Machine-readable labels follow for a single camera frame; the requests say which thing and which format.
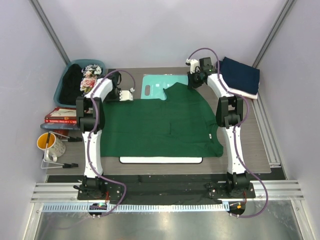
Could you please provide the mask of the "green t-shirt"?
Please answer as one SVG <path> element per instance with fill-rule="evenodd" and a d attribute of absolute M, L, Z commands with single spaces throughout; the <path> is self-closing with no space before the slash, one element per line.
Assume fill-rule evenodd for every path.
<path fill-rule="evenodd" d="M 216 116 L 195 89 L 175 83 L 166 98 L 108 102 L 102 157 L 221 157 Z"/>

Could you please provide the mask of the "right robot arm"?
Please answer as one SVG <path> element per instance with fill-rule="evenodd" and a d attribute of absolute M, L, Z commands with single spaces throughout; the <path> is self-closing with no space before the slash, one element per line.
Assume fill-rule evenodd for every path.
<path fill-rule="evenodd" d="M 186 59 L 188 88 L 195 89 L 208 85 L 218 97 L 216 123 L 221 128 L 227 151 L 226 192 L 230 198 L 245 198 L 250 187 L 247 170 L 244 167 L 241 145 L 241 122 L 244 115 L 244 99 L 232 93 L 219 73 L 214 73 L 209 57 Z"/>

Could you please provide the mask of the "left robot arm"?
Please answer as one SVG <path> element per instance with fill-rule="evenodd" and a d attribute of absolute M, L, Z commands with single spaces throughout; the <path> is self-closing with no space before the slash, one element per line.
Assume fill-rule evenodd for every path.
<path fill-rule="evenodd" d="M 79 200 L 101 199 L 107 194 L 101 163 L 101 136 L 105 126 L 103 102 L 107 98 L 119 100 L 117 70 L 99 77 L 94 86 L 76 99 L 76 122 L 81 131 L 85 151 L 84 174 L 78 190 Z"/>

